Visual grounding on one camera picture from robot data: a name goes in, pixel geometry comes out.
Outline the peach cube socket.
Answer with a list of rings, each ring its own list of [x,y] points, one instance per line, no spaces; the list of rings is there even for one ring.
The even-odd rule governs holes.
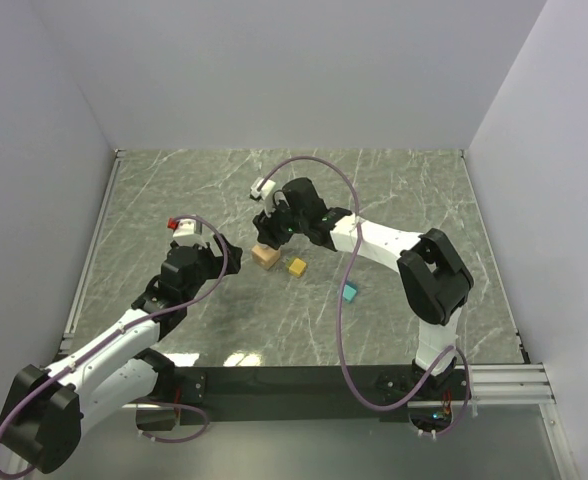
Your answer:
[[[269,270],[281,258],[281,251],[269,246],[256,244],[251,249],[251,255],[257,265],[264,270]]]

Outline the yellow plug adapter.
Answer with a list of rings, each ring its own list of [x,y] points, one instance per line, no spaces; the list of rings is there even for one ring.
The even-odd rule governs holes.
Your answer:
[[[307,270],[307,263],[298,257],[292,257],[286,261],[286,269],[290,275],[300,278]]]

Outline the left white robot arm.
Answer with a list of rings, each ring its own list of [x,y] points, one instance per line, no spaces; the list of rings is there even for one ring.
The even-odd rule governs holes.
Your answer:
[[[174,417],[199,408],[204,381],[187,382],[174,363],[153,350],[203,300],[201,288],[218,287],[241,268],[241,248],[221,234],[212,242],[173,242],[159,274],[111,327],[73,354],[47,367],[28,365],[11,384],[0,414],[0,446],[28,464],[27,473],[62,466],[83,435],[122,406],[141,401]],[[0,468],[0,478],[8,478]]]

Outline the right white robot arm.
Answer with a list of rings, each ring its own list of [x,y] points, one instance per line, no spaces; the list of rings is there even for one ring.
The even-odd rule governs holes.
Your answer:
[[[263,204],[253,224],[257,241],[274,250],[300,234],[334,252],[358,251],[400,275],[408,304],[419,318],[413,387],[434,399],[448,386],[446,372],[432,364],[456,343],[458,319],[474,285],[472,275],[447,235],[431,229],[406,232],[365,220],[346,208],[326,206],[312,181],[297,178],[278,188],[258,178],[250,198]]]

